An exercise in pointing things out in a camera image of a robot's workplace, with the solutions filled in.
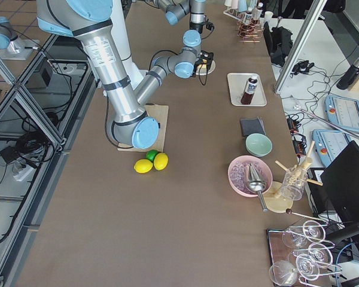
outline green bowl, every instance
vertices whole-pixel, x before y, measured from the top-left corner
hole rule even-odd
[[[264,157],[272,148],[270,139],[261,133],[252,133],[246,138],[246,149],[255,157]]]

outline yellow fruit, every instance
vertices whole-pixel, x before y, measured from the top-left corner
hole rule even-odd
[[[153,167],[153,163],[146,158],[138,160],[134,165],[134,170],[138,173],[147,173]]]
[[[163,170],[168,165],[168,155],[165,153],[157,154],[154,158],[154,167],[156,170]]]

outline metal scoop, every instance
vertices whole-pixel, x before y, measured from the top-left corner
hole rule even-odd
[[[266,181],[258,174],[258,171],[250,163],[248,166],[247,179],[245,181],[245,186],[252,192],[258,194],[259,201],[262,205],[262,210],[268,211],[266,203],[264,202],[262,192],[266,189]]]

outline white table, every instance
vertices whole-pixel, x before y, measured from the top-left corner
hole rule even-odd
[[[269,23],[270,29],[271,27],[276,26],[277,19],[272,19]],[[293,33],[291,39],[295,41],[300,28],[302,27],[303,20],[295,20],[295,19],[283,19],[281,21],[280,26],[287,28],[288,30]],[[298,74],[293,77],[289,77],[286,80],[282,90],[281,90],[281,97],[284,99],[282,100],[284,103],[285,109],[291,106],[290,96],[300,100],[302,107],[306,109],[306,102],[309,99],[313,98],[313,95],[308,93],[308,90],[314,94],[316,92],[322,91],[325,89],[326,85],[323,83],[324,76],[318,73],[314,73],[316,71],[324,71],[328,76],[331,76],[333,73],[334,75],[331,77],[330,86],[333,85],[331,89],[332,94],[336,94],[338,96],[348,97],[351,99],[359,100],[359,93],[350,93],[348,90],[339,90],[334,83],[342,76],[344,72],[347,71],[349,68],[349,63],[345,60],[345,57],[340,50],[339,46],[336,44],[336,41],[332,37],[330,31],[328,30],[327,26],[323,21],[317,21],[315,27],[310,34],[305,46],[302,49],[302,52],[299,55],[300,60],[309,60],[310,62],[314,62],[316,67],[312,68],[311,75],[303,75]],[[280,68],[277,66],[273,66],[273,72],[275,78],[279,77]],[[325,114],[324,108],[324,98],[326,94],[318,94],[318,97],[321,99],[318,102],[317,108],[314,110],[314,113],[320,117],[327,118]],[[289,109],[285,110],[288,114],[295,114],[297,111],[290,111]],[[328,125],[320,122],[314,121],[303,126],[303,129],[300,131],[303,133],[308,142],[308,146],[311,142],[311,134],[314,129],[331,129]],[[320,161],[318,155],[313,152],[312,158],[314,160],[313,167],[322,167],[322,162]]]

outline white tray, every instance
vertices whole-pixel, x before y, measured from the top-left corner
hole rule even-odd
[[[264,95],[261,78],[258,76],[258,86],[250,105],[241,104],[242,93],[244,92],[247,79],[254,73],[229,73],[227,82],[229,83],[230,100],[234,106],[266,106],[267,100]]]

